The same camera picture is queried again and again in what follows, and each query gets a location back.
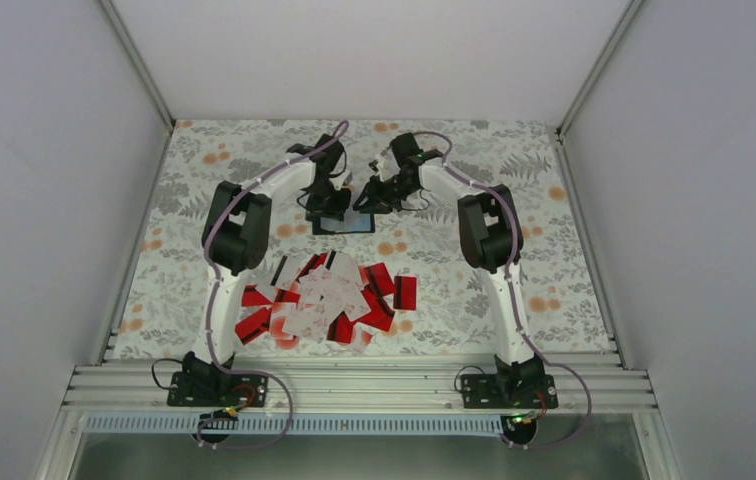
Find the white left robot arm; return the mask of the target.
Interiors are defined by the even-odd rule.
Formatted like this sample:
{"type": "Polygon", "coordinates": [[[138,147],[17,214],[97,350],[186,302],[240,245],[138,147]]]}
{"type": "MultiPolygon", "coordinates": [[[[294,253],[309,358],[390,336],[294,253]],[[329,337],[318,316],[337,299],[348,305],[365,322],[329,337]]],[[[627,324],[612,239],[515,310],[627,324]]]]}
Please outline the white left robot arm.
{"type": "Polygon", "coordinates": [[[310,220],[344,219],[352,193],[345,187],[350,172],[336,170],[346,158],[342,137],[339,130],[322,135],[314,146],[294,144],[280,163],[262,174],[241,183],[223,181],[215,188],[202,229],[202,254],[210,273],[208,300],[192,347],[195,359],[207,365],[192,383],[206,404],[217,405],[230,396],[230,375],[259,373],[232,367],[236,314],[230,296],[266,255],[274,203],[300,193],[310,220]]]}

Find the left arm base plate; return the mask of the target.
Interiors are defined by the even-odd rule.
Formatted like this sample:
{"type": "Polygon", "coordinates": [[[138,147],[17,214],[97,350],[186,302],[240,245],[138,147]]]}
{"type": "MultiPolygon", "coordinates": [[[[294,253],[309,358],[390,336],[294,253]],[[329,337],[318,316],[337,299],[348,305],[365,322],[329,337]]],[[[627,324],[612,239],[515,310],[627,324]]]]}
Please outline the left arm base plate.
{"type": "Polygon", "coordinates": [[[170,407],[263,407],[269,378],[262,375],[199,376],[176,372],[166,404],[170,407]]]}

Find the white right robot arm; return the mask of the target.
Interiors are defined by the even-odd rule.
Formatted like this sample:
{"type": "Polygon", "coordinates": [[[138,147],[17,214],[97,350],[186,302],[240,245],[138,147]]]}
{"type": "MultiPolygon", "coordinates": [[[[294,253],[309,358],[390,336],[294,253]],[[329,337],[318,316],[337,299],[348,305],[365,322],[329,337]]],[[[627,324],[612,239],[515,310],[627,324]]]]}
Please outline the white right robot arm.
{"type": "Polygon", "coordinates": [[[467,264],[482,272],[496,326],[495,391],[503,404],[519,407],[545,379],[545,366],[528,336],[520,291],[524,238],[511,192],[504,185],[474,180],[451,165],[446,152],[423,150],[417,142],[423,134],[405,133],[390,142],[386,151],[393,154],[395,170],[387,152],[369,162],[373,175],[353,208],[372,214],[400,212],[409,196],[423,190],[456,202],[460,249],[467,264]]]}

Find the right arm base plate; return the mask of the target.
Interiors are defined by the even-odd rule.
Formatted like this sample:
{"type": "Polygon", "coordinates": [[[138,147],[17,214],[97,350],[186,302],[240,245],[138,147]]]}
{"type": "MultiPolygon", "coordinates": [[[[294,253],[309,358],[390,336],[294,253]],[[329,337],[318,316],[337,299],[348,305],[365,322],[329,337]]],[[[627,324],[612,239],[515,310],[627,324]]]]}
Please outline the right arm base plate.
{"type": "Polygon", "coordinates": [[[551,375],[531,381],[501,381],[495,374],[463,374],[459,380],[467,409],[557,409],[559,399],[551,375]]]}

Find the black card holder wallet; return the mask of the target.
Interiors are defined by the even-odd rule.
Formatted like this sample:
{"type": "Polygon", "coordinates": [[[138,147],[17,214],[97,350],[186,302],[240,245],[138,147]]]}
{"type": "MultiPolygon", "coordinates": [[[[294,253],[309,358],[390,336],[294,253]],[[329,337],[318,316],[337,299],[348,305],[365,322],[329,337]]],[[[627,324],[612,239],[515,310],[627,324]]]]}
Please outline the black card holder wallet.
{"type": "Polygon", "coordinates": [[[319,217],[312,221],[312,234],[318,236],[371,234],[374,232],[374,215],[352,210],[347,211],[341,220],[319,217]]]}

